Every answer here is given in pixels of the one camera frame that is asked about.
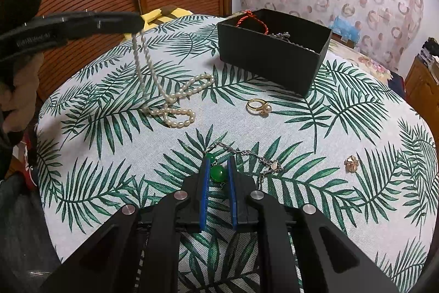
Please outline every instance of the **small green bead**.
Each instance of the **small green bead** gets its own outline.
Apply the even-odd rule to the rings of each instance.
[[[227,169],[223,166],[213,166],[210,168],[210,177],[217,183],[222,183],[227,180]]]
[[[206,153],[205,157],[210,159],[210,163],[212,163],[216,159],[216,156],[212,153]]]

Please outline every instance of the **tablecloth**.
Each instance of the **tablecloth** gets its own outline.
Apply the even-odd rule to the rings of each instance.
[[[45,102],[37,125],[40,193],[59,257],[65,260],[124,203],[144,207],[178,189],[198,172],[203,150],[220,139],[276,158],[284,172],[269,176],[264,191],[286,205],[316,205],[407,291],[423,267],[438,205],[435,143],[425,121],[331,51],[306,98],[223,63],[220,20],[185,16],[145,34],[166,92],[200,73],[216,78],[212,88],[176,104],[196,111],[187,128],[170,129],[141,112],[130,41],[85,66]],[[141,66],[148,105],[160,106],[144,59]],[[256,97],[272,104],[268,117],[247,112],[246,101]],[[230,155],[216,154],[220,163]],[[360,160],[354,174],[343,164],[350,155]],[[255,178],[263,169],[254,158],[236,162]],[[234,233],[225,193],[214,183],[210,191],[206,231],[182,236],[179,289],[254,292],[257,237]]]

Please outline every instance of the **red braided bracelet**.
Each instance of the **red braided bracelet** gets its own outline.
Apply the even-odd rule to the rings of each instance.
[[[262,24],[264,26],[265,32],[264,34],[267,35],[268,34],[268,27],[265,25],[265,23],[262,20],[259,20],[258,18],[256,18],[256,16],[249,10],[245,11],[245,16],[243,16],[240,20],[238,20],[238,22],[236,23],[236,26],[240,26],[241,23],[248,19],[248,18],[253,18],[254,20],[256,20],[257,22],[259,22],[260,24]]]

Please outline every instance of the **ring band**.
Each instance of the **ring band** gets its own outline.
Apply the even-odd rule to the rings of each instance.
[[[250,104],[253,102],[259,102],[261,105],[259,107],[250,106]],[[247,101],[247,107],[253,111],[262,111],[262,109],[266,103],[267,103],[267,101],[261,100],[260,98],[253,98],[253,99]]]

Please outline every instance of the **wooden nightstand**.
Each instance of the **wooden nightstand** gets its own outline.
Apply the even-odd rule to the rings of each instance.
[[[429,125],[437,147],[439,145],[439,85],[417,57],[407,75],[405,86],[407,102]]]

